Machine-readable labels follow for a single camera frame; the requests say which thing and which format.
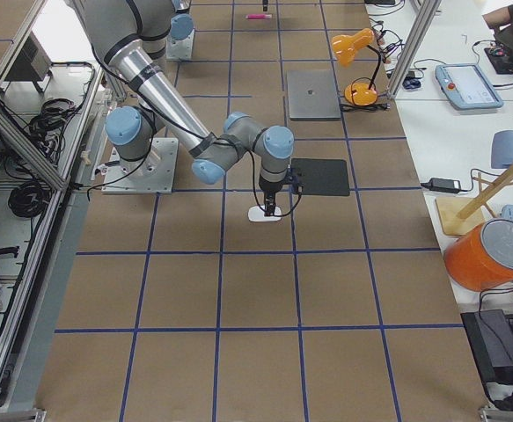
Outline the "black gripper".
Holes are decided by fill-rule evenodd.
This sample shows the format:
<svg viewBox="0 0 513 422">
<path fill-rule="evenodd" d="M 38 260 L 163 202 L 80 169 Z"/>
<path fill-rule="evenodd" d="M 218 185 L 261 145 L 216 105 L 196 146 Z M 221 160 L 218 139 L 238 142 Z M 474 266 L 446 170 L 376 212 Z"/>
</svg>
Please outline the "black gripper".
<svg viewBox="0 0 513 422">
<path fill-rule="evenodd" d="M 287 173 L 280 181 L 270 181 L 259 176 L 259 187 L 264 192 L 264 215 L 278 216 L 276 194 L 280 192 L 284 186 L 290 186 L 291 191 L 297 195 L 303 194 L 303 185 L 297 175 Z"/>
</svg>

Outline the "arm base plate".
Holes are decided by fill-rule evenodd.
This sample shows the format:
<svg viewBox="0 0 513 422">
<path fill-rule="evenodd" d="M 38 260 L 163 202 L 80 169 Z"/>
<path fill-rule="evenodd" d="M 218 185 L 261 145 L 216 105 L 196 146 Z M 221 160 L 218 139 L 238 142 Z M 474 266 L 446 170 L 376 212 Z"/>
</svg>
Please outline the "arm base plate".
<svg viewBox="0 0 513 422">
<path fill-rule="evenodd" d="M 121 161 L 112 147 L 111 160 L 101 187 L 105 194 L 148 194 L 172 192 L 179 141 L 176 138 L 155 137 L 145 160 Z"/>
<path fill-rule="evenodd" d="M 189 62 L 194 46 L 194 28 L 173 27 L 166 44 L 166 59 L 173 62 Z"/>
</svg>

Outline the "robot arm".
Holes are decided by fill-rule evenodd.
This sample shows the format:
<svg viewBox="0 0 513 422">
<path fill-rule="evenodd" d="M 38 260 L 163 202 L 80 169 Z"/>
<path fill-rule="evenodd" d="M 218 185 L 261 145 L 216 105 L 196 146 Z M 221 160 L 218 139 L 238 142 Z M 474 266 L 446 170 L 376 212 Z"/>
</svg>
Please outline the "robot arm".
<svg viewBox="0 0 513 422">
<path fill-rule="evenodd" d="M 110 141 L 128 163 L 142 161 L 150 138 L 168 127 L 194 159 L 193 174 L 213 185 L 244 154 L 259 156 L 254 188 L 263 192 L 249 210 L 253 222 L 284 216 L 275 196 L 297 186 L 289 169 L 294 135 L 284 126 L 265 126 L 245 113 L 232 113 L 222 135 L 210 132 L 165 75 L 167 39 L 193 31 L 185 1 L 86 1 L 83 27 L 97 61 L 115 72 L 142 103 L 116 109 L 106 122 Z"/>
<path fill-rule="evenodd" d="M 190 15 L 190 0 L 172 0 L 175 13 L 171 18 L 171 41 L 186 40 L 194 32 L 194 20 Z"/>
</svg>

